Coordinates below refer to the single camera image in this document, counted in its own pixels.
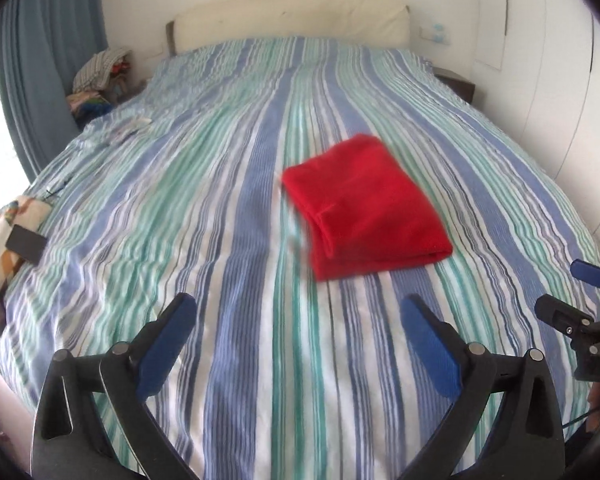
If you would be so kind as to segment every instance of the red cloth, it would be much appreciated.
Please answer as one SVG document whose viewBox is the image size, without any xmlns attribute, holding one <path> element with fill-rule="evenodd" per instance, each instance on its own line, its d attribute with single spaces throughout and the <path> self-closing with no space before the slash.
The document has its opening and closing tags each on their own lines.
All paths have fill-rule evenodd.
<svg viewBox="0 0 600 480">
<path fill-rule="evenodd" d="M 422 266 L 452 253 L 435 209 L 375 137 L 357 134 L 287 168 L 282 183 L 309 224 L 320 281 Z"/>
</svg>

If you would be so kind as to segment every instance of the blue curtain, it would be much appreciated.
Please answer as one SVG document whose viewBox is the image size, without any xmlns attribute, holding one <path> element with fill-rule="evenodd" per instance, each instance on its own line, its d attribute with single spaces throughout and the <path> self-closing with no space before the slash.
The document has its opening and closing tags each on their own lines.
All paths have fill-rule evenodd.
<svg viewBox="0 0 600 480">
<path fill-rule="evenodd" d="M 10 0 L 1 11 L 0 99 L 29 180 L 79 134 L 65 97 L 106 47 L 101 0 Z"/>
</svg>

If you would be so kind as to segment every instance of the metal screw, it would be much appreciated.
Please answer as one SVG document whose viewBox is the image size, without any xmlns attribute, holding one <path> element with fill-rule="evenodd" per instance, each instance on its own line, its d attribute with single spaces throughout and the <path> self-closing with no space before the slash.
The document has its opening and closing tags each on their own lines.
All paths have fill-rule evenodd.
<svg viewBox="0 0 600 480">
<path fill-rule="evenodd" d="M 529 357 L 531 357 L 534 361 L 542 361 L 542 359 L 544 359 L 544 354 L 537 348 L 532 348 L 529 350 Z"/>
<path fill-rule="evenodd" d="M 484 345 L 481 345 L 480 343 L 477 342 L 472 342 L 469 343 L 469 352 L 471 352 L 473 355 L 482 355 L 486 352 L 486 348 L 484 347 Z"/>
<path fill-rule="evenodd" d="M 122 355 L 122 354 L 126 354 L 129 351 L 129 343 L 116 343 L 115 345 L 113 345 L 113 347 L 111 348 L 111 351 L 115 354 L 115 355 Z"/>
<path fill-rule="evenodd" d="M 62 349 L 62 350 L 58 350 L 55 354 L 54 354 L 54 361 L 64 361 L 65 359 L 67 359 L 69 356 L 71 355 L 71 352 L 69 352 L 68 350 Z"/>
</svg>

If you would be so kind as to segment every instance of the patterned blanket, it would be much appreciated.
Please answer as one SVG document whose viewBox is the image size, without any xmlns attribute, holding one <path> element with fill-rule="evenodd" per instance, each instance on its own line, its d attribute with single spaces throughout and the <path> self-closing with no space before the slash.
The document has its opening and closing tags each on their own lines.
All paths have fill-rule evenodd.
<svg viewBox="0 0 600 480">
<path fill-rule="evenodd" d="M 427 195 L 450 258 L 314 281 L 280 175 L 357 132 L 378 136 Z M 529 157 L 408 51 L 289 38 L 175 57 L 28 194 L 56 204 L 43 261 L 8 290 L 8 383 L 35 407 L 56 349 L 130 340 L 186 291 L 198 323 L 148 406 L 204 478 L 397 478 L 448 408 L 400 325 L 410 293 L 467 341 L 542 349 L 563 419 L 586 408 L 573 354 L 533 306 L 548 292 L 600 316 L 600 295 L 568 272 L 574 258 L 598 260 L 595 244 Z M 492 399 L 461 467 L 495 411 Z"/>
</svg>

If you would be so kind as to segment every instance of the white wardrobe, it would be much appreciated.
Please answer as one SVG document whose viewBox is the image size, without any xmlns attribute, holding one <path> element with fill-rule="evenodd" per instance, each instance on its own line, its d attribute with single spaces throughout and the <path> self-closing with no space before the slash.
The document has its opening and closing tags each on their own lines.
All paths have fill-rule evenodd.
<svg viewBox="0 0 600 480">
<path fill-rule="evenodd" d="M 474 105 L 600 241 L 600 24 L 582 0 L 480 0 Z"/>
</svg>

